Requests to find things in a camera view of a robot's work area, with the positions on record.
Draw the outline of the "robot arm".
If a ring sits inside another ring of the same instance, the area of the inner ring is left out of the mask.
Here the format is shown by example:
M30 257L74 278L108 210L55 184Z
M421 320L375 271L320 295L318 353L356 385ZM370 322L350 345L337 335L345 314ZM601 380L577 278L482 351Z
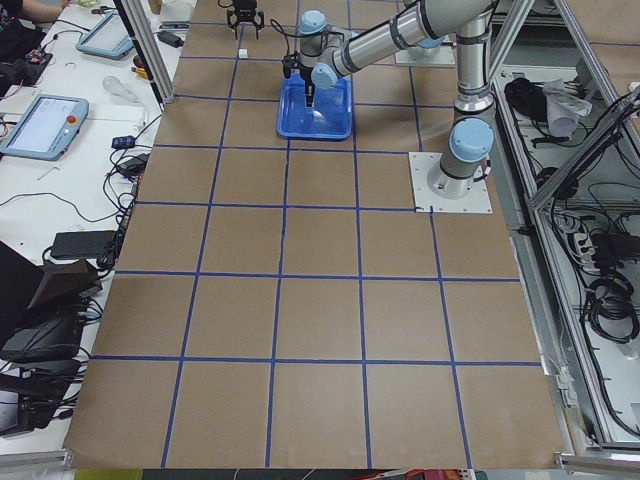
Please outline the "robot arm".
M238 28L241 24L251 24L255 29L256 38L265 26L265 16L262 10L258 9L257 0L232 0L226 6L227 26L238 38Z
M402 12L359 34L327 22L323 12L308 10L299 21L299 48L283 60L283 73L298 71L311 105L316 90L400 51L414 55L438 48L453 36L457 50L457 96L448 146L428 174L438 196L463 198L476 181L478 166L494 143L488 112L493 106L489 60L491 17L489 0L408 1Z

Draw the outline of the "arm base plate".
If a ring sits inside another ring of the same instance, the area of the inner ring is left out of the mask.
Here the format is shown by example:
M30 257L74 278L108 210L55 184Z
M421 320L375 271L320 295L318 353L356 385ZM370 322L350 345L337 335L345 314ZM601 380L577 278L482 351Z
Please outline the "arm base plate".
M457 180L440 169L439 152L409 152L415 211L419 213L491 214L486 181L477 167L468 179Z

